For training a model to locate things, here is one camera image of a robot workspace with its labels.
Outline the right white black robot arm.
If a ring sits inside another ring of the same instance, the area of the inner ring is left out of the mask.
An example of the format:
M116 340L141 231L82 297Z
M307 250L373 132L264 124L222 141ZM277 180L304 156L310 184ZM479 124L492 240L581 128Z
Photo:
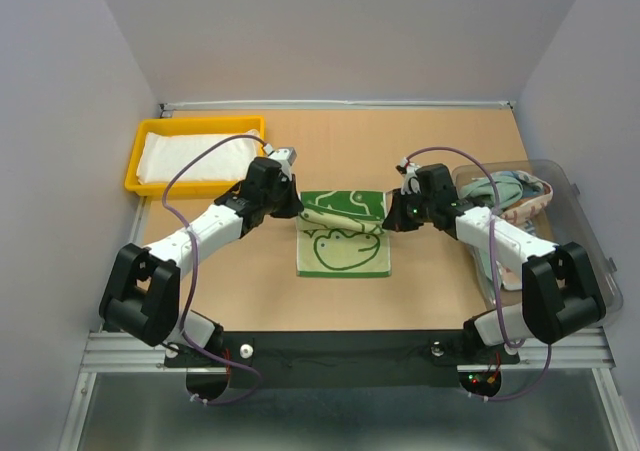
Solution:
M459 197L443 164L397 167L403 184L392 192L382 227L409 232L429 223L490 258L520 280L521 301L467 320L460 337L463 355L482 361L508 339L535 338L552 345L601 321L607 312L587 250L534 237L495 216L486 206Z

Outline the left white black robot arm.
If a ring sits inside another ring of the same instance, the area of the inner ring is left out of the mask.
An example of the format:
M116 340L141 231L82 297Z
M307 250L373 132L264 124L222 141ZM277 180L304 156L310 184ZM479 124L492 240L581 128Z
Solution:
M149 346L167 341L188 346L199 364L222 357L221 328L180 306L181 280L223 246L242 239L264 218L296 217L303 209L292 172L295 150L259 156L246 177L216 198L191 223L145 247L129 243L115 258L99 305L99 316Z

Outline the green frog pattern towel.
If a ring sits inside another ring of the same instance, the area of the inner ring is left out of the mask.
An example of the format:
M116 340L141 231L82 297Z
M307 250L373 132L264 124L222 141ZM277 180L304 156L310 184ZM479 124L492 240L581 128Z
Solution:
M391 275L389 234L382 228L381 191L304 191L296 219L297 275L309 278L386 278Z

